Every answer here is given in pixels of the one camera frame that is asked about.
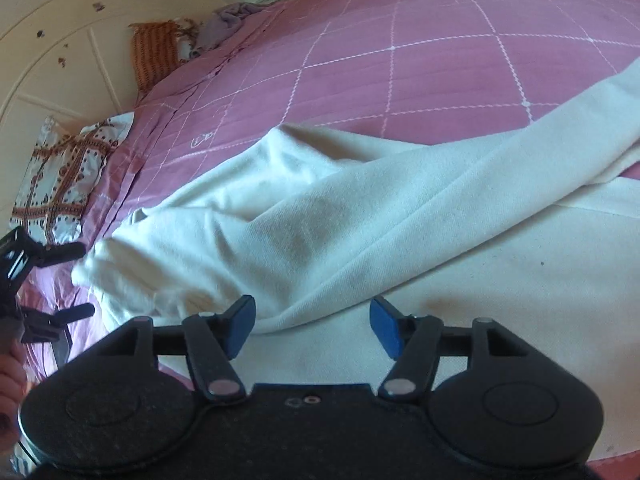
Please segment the person's left hand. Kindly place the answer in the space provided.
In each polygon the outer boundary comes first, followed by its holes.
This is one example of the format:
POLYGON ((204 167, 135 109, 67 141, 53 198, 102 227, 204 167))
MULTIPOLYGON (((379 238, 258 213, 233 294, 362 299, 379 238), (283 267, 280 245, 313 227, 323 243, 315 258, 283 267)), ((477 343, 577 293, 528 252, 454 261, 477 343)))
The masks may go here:
POLYGON ((17 436, 17 412, 26 394, 24 347, 14 340, 1 356, 1 442, 11 445, 17 436))

